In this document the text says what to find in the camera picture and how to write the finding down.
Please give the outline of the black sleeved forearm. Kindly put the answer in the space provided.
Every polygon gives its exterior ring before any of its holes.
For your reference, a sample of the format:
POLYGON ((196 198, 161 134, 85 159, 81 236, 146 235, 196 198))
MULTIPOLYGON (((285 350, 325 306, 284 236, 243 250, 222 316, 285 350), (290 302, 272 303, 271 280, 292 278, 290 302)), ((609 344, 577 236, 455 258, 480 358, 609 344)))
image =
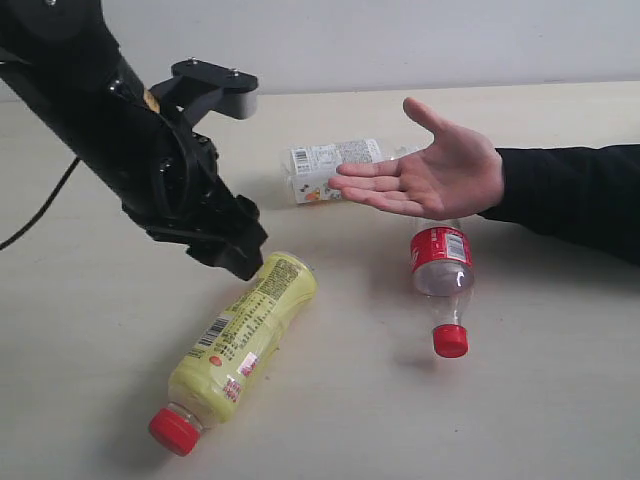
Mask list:
POLYGON ((639 146, 500 148, 504 195, 480 213, 639 263, 639 146))

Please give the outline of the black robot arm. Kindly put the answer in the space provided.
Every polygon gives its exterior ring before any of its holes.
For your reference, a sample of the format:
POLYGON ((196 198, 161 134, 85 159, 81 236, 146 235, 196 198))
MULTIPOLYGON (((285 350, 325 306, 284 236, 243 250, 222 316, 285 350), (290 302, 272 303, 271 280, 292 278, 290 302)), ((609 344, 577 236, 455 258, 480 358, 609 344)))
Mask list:
POLYGON ((196 131, 211 112, 252 116, 254 75, 184 60, 149 87, 100 2, 5 1, 1 78, 153 240, 243 280, 259 270, 267 238, 259 209, 229 190, 213 141, 196 131))

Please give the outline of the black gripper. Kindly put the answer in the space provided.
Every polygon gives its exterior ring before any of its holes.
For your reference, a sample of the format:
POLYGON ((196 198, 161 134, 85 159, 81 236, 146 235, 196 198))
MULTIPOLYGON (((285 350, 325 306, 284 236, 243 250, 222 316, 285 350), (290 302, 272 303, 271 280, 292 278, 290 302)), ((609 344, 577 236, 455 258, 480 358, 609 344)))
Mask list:
POLYGON ((219 175, 213 142, 152 112, 121 113, 119 135, 119 197, 129 218, 153 240, 185 246, 203 265, 252 278, 267 234, 256 204, 233 194, 219 175))

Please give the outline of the person's open hand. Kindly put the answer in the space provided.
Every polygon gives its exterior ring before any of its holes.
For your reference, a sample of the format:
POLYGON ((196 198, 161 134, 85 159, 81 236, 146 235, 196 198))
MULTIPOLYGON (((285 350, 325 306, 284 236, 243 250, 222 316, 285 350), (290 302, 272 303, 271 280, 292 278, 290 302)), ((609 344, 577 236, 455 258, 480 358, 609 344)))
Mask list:
POLYGON ((487 137, 413 98, 403 101, 403 110, 433 142, 395 160, 342 164, 330 188, 347 201, 431 220, 468 217, 501 202, 503 161, 487 137))

